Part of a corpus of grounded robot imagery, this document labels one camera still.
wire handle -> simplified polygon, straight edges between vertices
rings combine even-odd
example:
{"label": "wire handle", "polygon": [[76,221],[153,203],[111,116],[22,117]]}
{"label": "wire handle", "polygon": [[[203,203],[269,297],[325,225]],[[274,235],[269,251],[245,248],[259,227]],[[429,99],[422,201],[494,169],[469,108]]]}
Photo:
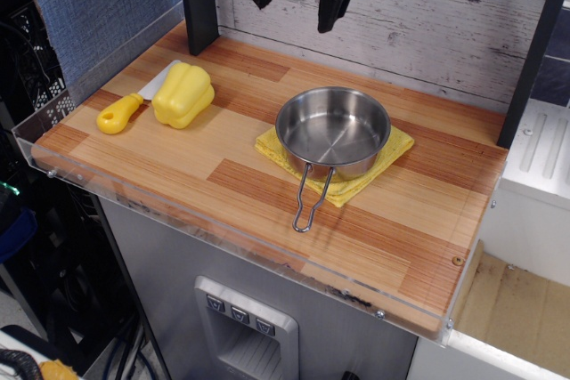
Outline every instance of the wire handle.
{"label": "wire handle", "polygon": [[327,190],[329,189],[330,180],[332,179],[332,176],[335,173],[335,168],[332,167],[329,170],[329,175],[327,175],[327,181],[324,183],[324,187],[322,188],[321,198],[311,208],[311,212],[309,213],[309,220],[307,221],[307,225],[303,229],[301,229],[299,226],[297,226],[297,223],[299,221],[301,214],[303,213],[303,208],[304,208],[303,198],[301,195],[303,194],[303,188],[305,187],[306,176],[309,173],[309,171],[312,171],[312,170],[313,170],[313,165],[311,165],[310,163],[307,162],[305,164],[305,170],[303,171],[303,177],[301,178],[301,185],[299,186],[299,192],[297,193],[297,202],[299,205],[299,209],[297,210],[297,214],[295,215],[295,219],[293,220],[293,229],[295,229],[299,233],[305,233],[306,231],[309,231],[311,229],[311,226],[313,225],[314,213],[317,210],[317,208],[322,205],[322,202],[324,202],[324,199],[327,196]]}

wooden backdrop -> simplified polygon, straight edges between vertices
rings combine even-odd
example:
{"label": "wooden backdrop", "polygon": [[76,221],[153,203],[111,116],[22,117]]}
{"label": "wooden backdrop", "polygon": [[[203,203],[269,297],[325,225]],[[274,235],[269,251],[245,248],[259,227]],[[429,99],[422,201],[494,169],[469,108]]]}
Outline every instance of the wooden backdrop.
{"label": "wooden backdrop", "polygon": [[319,0],[216,0],[222,34],[505,112],[544,0],[352,0],[327,34]]}

metal pot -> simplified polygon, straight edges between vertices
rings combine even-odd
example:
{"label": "metal pot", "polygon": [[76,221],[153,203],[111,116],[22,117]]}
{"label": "metal pot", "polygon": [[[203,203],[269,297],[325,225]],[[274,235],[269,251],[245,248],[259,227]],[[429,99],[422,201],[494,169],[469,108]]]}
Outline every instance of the metal pot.
{"label": "metal pot", "polygon": [[[293,228],[306,232],[311,229],[314,213],[324,201],[333,175],[335,180],[352,180],[372,168],[390,135],[390,118],[369,95],[328,86],[305,91],[287,101],[277,115],[275,130],[289,163],[303,173]],[[300,228],[297,223],[303,212],[301,195],[306,178],[325,183],[306,227]]]}

wooden countertop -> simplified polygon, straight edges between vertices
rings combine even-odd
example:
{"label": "wooden countertop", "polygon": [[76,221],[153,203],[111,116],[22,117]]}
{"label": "wooden countertop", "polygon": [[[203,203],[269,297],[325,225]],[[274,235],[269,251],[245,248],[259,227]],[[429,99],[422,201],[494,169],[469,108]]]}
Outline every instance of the wooden countertop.
{"label": "wooden countertop", "polygon": [[[146,101],[124,132],[97,129],[101,109],[139,91],[172,60],[204,68],[216,90],[188,128],[161,125]],[[313,228],[299,234],[291,227],[298,180],[254,143],[286,100],[327,85],[377,98],[415,145],[342,208],[325,202]],[[437,337],[465,265],[452,260],[468,258],[507,155],[495,145],[503,120],[223,37],[193,57],[182,23],[37,142],[58,157],[37,157],[68,178],[87,166],[80,176],[87,189],[198,225],[288,266],[297,280],[316,279],[349,303]],[[307,204],[317,199],[310,193]]]}

black wire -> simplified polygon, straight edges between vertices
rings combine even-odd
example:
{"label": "black wire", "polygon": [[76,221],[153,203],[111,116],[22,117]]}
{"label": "black wire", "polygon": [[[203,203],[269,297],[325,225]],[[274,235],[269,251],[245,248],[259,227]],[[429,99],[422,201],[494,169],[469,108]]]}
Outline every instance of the black wire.
{"label": "black wire", "polygon": [[[126,344],[126,341],[123,337],[117,337],[116,340],[117,341],[115,342],[115,345],[113,346],[113,349],[111,350],[110,356],[107,359],[107,363],[105,364],[105,369],[103,370],[102,380],[109,380],[111,365],[112,365],[113,360],[115,359],[115,355],[118,352],[118,348],[120,347],[121,344]],[[146,369],[149,373],[149,376],[151,376],[151,380],[157,380],[157,375],[154,372],[154,369],[152,368],[151,363],[144,356],[144,353],[142,353],[140,349],[136,352],[136,357],[138,359],[140,359],[142,361],[142,363],[144,364],[144,366],[146,367]]]}
{"label": "black wire", "polygon": [[14,35],[17,35],[21,40],[23,40],[26,45],[28,46],[28,48],[31,50],[32,52],[32,56],[34,57],[34,60],[37,64],[37,66],[39,67],[39,70],[41,71],[41,74],[43,75],[44,78],[44,82],[43,82],[43,86],[44,86],[44,90],[45,90],[45,94],[49,97],[50,94],[50,78],[46,75],[45,70],[44,70],[44,66],[42,65],[42,61],[39,59],[39,57],[37,56],[37,52],[34,49],[34,46],[31,44],[31,42],[24,36],[21,34],[21,32],[16,29],[13,26],[10,26],[2,21],[0,21],[0,27],[7,29],[9,31],[11,31]]}

